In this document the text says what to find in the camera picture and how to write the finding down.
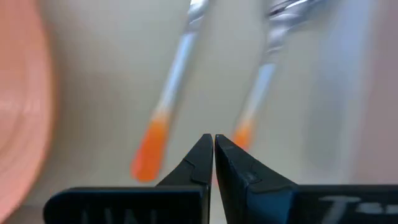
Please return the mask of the orange-handled metal fork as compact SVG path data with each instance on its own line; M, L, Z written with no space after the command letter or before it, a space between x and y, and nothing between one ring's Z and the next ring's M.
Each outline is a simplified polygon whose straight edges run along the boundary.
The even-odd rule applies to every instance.
M264 17L268 28L266 43L252 87L245 99L233 132L233 142L248 150L253 142L256 129L256 118L266 98L268 89L275 74L280 51L287 36L299 24L306 20L312 7L318 0L271 0Z

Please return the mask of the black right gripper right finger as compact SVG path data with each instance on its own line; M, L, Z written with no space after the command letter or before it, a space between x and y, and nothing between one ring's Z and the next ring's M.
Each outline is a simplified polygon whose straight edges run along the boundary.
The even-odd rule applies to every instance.
M398 185L299 185L215 137L228 224L398 224Z

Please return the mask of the beige plastic tray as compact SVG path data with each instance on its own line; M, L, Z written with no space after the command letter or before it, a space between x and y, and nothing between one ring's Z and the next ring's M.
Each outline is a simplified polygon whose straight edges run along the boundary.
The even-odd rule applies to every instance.
M214 0L183 86L161 176L205 133L230 135L268 31L264 0ZM251 153L303 184L352 181L372 0L325 0L288 36ZM184 26L185 0L43 0L58 81L45 167L5 224L43 224L59 190L135 186L129 163Z

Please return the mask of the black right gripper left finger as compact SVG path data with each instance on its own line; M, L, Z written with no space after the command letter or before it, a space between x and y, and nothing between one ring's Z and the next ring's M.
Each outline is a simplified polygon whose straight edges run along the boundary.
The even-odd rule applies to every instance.
M209 224L213 138L204 134L153 187L73 187L46 202L45 224Z

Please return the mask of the orange round plate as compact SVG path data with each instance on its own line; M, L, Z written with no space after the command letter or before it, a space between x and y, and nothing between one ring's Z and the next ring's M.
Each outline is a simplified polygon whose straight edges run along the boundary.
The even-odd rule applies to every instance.
M0 0L0 224L18 209L53 136L57 87L38 0Z

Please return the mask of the orange-handled metal spoon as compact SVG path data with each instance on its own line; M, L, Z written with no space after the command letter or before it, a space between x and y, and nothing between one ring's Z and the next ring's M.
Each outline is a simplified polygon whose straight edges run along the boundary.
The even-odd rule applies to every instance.
M189 0L187 20L179 38L174 59L146 131L131 161L130 174L139 182L155 180L162 168L169 131L190 56L211 0Z

